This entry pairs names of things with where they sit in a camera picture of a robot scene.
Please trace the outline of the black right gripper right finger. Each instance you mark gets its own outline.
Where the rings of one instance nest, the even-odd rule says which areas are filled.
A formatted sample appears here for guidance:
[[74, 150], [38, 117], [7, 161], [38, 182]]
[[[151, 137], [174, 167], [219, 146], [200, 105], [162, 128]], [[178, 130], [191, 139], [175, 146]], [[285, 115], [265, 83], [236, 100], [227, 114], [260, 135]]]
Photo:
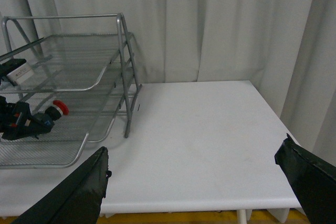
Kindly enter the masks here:
[[335, 166], [294, 142], [290, 135], [275, 154], [310, 223], [335, 223]]

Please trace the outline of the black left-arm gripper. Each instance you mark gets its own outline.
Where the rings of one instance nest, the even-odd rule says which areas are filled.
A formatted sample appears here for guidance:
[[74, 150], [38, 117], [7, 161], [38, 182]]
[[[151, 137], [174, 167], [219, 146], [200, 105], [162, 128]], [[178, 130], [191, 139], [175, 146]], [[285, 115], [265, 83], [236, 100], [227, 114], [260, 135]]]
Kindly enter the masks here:
[[1, 133], [5, 140], [18, 140], [33, 136], [30, 105], [26, 102], [9, 103], [1, 96]]

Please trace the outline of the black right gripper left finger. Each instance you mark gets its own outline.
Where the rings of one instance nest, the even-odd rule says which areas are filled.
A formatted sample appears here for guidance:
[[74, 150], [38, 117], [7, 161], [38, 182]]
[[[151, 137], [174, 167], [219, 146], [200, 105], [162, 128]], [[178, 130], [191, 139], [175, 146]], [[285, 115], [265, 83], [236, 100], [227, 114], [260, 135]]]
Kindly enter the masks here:
[[96, 223], [111, 177], [108, 161], [103, 146], [13, 223]]

